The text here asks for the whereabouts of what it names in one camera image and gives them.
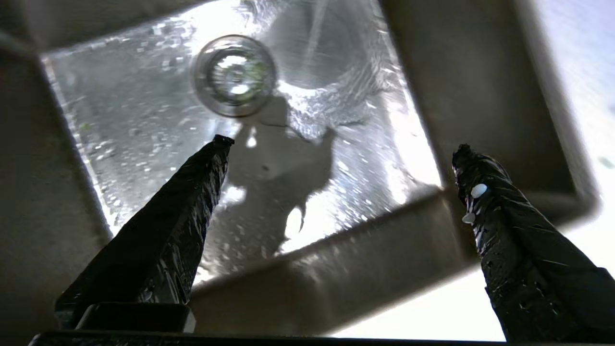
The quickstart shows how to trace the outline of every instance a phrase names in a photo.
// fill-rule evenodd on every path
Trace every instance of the running water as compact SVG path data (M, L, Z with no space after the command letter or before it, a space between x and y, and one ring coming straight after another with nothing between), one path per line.
M309 37L307 41L306 55L303 57L303 64L301 65L301 75L308 73L309 64L314 58L314 51L318 47L320 41L320 32L322 31L322 21L325 18L325 9L327 8L329 0L316 1L314 4L314 16L312 18L312 27L309 30Z

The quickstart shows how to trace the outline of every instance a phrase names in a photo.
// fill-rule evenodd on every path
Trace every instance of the sink drain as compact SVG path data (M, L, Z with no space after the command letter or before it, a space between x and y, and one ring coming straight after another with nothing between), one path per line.
M245 36L224 36L208 43L197 58L195 72L201 102L225 116L256 112L276 84L271 56Z

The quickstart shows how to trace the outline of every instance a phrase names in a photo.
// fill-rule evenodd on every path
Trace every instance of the sink basin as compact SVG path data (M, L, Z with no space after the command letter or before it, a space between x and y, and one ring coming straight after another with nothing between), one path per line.
M0 186L25 196L2 197L3 246L33 254L2 269L17 278L6 305L26 312L16 336L54 326L53 299L214 134L237 143L192 294L199 333L323 334L476 263L450 169L460 143L556 225L595 204L516 2L86 2L30 0L8 12L26 30L2 28L39 51L0 55L14 86L0 87L2 147L23 162ZM217 114L195 83L227 35L275 65L248 116ZM23 286L38 297L25 310Z

